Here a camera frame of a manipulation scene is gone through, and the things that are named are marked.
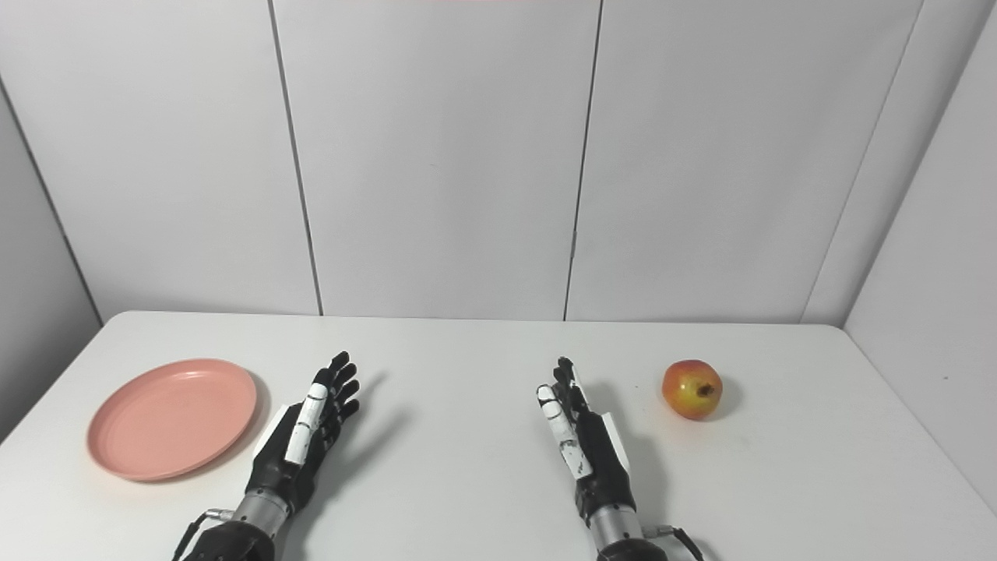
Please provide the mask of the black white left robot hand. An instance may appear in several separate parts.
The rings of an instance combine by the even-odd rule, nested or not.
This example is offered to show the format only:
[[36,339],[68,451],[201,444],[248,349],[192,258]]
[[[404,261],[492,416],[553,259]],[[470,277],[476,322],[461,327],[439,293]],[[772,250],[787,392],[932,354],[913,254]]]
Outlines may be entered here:
[[252,463],[246,494],[266,492],[298,513],[311,501],[320,468],[347,419],[359,412],[357,366],[348,351],[318,370],[303,401],[278,416]]

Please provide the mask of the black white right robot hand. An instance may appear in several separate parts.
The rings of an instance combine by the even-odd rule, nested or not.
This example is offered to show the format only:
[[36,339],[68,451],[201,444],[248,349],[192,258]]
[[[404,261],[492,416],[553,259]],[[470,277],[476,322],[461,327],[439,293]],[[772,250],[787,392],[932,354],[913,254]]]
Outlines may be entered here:
[[589,408],[574,364],[560,356],[554,383],[535,391],[562,460],[576,483],[574,501],[585,522],[609,507],[635,509],[628,470],[614,444],[607,415]]

